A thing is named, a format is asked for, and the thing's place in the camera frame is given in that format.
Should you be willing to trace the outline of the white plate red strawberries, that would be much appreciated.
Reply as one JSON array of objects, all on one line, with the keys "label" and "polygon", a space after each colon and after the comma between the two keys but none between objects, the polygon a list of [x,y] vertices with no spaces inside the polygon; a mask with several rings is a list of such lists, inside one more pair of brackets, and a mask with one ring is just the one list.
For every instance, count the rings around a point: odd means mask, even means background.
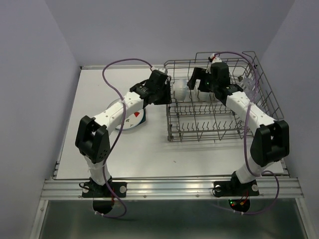
[{"label": "white plate red strawberries", "polygon": [[142,119],[143,113],[139,111],[134,112],[133,114],[129,115],[125,119],[125,123],[123,126],[123,130],[131,130],[137,126],[139,126],[140,121]]}]

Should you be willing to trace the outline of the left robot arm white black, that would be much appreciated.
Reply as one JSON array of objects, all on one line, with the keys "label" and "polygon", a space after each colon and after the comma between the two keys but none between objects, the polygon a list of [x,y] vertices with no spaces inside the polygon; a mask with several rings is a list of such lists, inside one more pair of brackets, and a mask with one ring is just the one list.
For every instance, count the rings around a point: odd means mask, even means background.
[{"label": "left robot arm white black", "polygon": [[75,146],[84,156],[90,171],[90,179],[95,183],[94,191],[99,196],[110,193],[106,159],[111,153],[109,135],[124,123],[126,118],[146,106],[171,103],[170,76],[153,70],[150,77],[133,85],[120,100],[102,113],[81,118],[75,139]]}]

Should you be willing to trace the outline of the white plate blue stripes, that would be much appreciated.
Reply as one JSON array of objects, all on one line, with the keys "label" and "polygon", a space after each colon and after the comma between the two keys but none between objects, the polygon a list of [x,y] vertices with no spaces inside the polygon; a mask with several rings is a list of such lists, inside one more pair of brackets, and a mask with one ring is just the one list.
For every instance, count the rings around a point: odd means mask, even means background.
[{"label": "white plate blue stripes", "polygon": [[121,102],[121,99],[120,99],[120,98],[118,98],[118,99],[112,101],[112,102],[108,105],[107,109],[109,109],[109,108],[110,108],[111,106],[113,106],[114,104],[120,103],[120,102]]}]

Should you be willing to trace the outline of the dark teal square plate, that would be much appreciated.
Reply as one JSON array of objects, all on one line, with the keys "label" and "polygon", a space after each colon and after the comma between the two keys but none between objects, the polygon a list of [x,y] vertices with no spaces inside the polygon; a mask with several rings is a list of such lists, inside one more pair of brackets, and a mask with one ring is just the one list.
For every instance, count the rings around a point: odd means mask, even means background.
[{"label": "dark teal square plate", "polygon": [[146,109],[142,109],[140,112],[143,113],[143,116],[139,124],[143,124],[146,121]]}]

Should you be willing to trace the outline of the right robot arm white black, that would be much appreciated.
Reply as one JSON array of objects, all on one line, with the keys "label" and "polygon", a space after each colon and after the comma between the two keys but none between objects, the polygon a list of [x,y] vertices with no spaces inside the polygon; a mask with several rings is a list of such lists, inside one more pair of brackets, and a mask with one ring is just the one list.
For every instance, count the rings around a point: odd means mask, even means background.
[{"label": "right robot arm white black", "polygon": [[247,189],[247,183],[259,177],[264,169],[290,153],[290,132],[286,121],[277,121],[253,103],[254,92],[247,94],[241,85],[230,82],[229,67],[224,62],[211,63],[210,67],[194,68],[187,85],[193,89],[199,80],[198,90],[214,93],[225,107],[245,121],[245,130],[253,134],[250,147],[244,145],[245,164],[236,170],[229,182],[234,194]]}]

